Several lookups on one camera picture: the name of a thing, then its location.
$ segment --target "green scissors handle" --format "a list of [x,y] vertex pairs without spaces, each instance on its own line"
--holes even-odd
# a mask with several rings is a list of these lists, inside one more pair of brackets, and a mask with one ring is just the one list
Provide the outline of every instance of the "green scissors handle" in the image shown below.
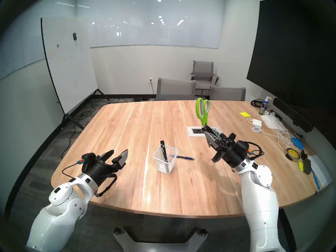
[[202,126],[205,126],[208,123],[208,113],[210,110],[209,100],[203,100],[199,98],[196,100],[196,115],[197,118],[202,122]]

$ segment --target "white charger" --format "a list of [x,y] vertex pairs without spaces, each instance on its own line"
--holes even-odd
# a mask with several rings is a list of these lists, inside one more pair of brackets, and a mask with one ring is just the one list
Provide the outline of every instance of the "white charger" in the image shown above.
[[256,126],[256,127],[259,127],[259,128],[261,128],[261,126],[262,126],[262,122],[260,120],[257,120],[257,119],[253,119],[252,123],[253,123],[253,126]]

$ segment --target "chair backrest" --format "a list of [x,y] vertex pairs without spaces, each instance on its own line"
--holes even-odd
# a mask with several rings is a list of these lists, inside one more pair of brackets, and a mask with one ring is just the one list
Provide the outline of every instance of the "chair backrest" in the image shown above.
[[196,81],[158,79],[156,100],[194,100]]
[[194,61],[192,80],[208,80],[212,81],[213,62]]
[[214,87],[211,86],[210,100],[245,101],[244,87]]

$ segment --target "blue pen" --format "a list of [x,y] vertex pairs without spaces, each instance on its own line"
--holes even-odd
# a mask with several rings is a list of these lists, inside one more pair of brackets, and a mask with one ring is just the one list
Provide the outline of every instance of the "blue pen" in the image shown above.
[[317,189],[320,190],[320,185],[319,185],[319,181],[317,180],[316,174],[314,173],[313,169],[311,169],[311,171],[313,172],[314,179],[315,179],[315,182],[316,182],[316,185],[317,185]]
[[186,157],[186,156],[176,156],[176,158],[183,158],[183,159],[186,159],[186,160],[195,160],[194,158],[191,158],[191,157]]

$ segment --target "black monitor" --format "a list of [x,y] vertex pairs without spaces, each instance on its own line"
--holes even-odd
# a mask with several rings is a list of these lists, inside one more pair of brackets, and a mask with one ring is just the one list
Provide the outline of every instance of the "black monitor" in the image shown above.
[[247,79],[313,124],[334,148],[335,56],[334,26],[316,17],[306,0],[260,2]]

